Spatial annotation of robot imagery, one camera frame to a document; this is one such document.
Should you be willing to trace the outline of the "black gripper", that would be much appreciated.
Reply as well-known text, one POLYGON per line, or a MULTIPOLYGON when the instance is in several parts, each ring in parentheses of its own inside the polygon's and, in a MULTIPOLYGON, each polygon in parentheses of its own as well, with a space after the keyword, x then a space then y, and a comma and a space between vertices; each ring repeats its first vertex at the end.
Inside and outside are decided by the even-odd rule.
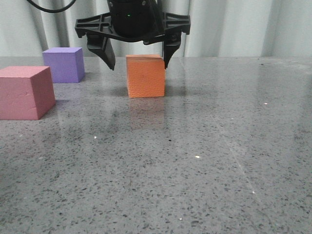
POLYGON ((165 69, 180 48, 181 33, 189 34, 190 16, 163 11, 160 0, 109 0, 109 12, 76 21, 79 38, 87 36, 87 48, 115 69, 116 58, 110 39, 143 41, 145 45, 163 41, 165 69))

